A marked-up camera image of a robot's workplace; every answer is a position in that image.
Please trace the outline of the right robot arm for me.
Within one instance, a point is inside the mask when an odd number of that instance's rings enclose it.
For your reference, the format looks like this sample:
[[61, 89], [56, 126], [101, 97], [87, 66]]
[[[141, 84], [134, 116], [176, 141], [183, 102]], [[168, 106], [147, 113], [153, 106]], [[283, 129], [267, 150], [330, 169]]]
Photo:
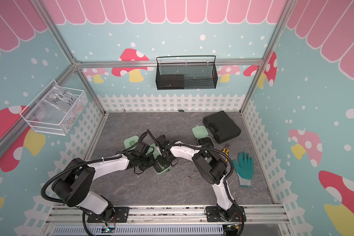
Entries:
[[211, 184], [216, 196], [216, 213], [223, 221], [246, 222], [243, 207], [232, 197], [227, 179], [234, 171], [234, 165], [228, 155], [210, 145], [194, 146], [180, 141], [169, 141], [164, 135], [155, 140], [161, 155], [159, 163], [172, 162], [176, 158], [192, 161], [201, 177]]

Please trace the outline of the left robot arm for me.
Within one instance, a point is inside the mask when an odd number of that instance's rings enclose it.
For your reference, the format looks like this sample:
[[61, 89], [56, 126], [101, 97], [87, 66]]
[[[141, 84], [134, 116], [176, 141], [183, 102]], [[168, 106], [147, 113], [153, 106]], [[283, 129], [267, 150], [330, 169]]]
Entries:
[[41, 196], [47, 201], [78, 208], [85, 214], [95, 215], [102, 222], [109, 222], [115, 218], [116, 210], [109, 200], [90, 190], [92, 182], [117, 171], [136, 167], [144, 171], [153, 165], [154, 151], [155, 148], [139, 141], [134, 149], [111, 157], [91, 161], [75, 158], [44, 184]]

